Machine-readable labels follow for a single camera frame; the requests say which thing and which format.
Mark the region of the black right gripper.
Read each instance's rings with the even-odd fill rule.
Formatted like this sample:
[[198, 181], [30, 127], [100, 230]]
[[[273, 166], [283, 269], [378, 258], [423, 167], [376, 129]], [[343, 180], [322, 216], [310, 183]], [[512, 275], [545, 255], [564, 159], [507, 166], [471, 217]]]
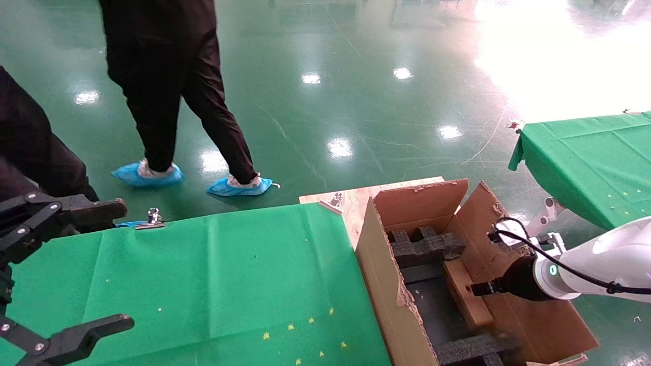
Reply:
[[540, 301], [540, 287], [534, 276], [535, 256], [520, 257], [498, 278], [472, 284], [470, 291], [477, 297], [511, 293], [529, 301]]

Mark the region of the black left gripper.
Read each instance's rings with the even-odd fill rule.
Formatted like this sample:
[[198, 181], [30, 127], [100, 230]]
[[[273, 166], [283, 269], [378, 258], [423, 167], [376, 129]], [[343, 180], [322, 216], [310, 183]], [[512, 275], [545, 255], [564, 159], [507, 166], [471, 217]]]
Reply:
[[[33, 192], [3, 201], [1, 213], [1, 308], [6, 308], [12, 303], [10, 263], [21, 263], [68, 227], [111, 222], [126, 217], [128, 209], [122, 199], [91, 202], [82, 194], [51, 197]], [[100, 339], [132, 329], [135, 320], [116, 314], [68, 327], [50, 338], [3, 314], [1, 325], [2, 338], [25, 351], [17, 365], [67, 365], [88, 358]]]

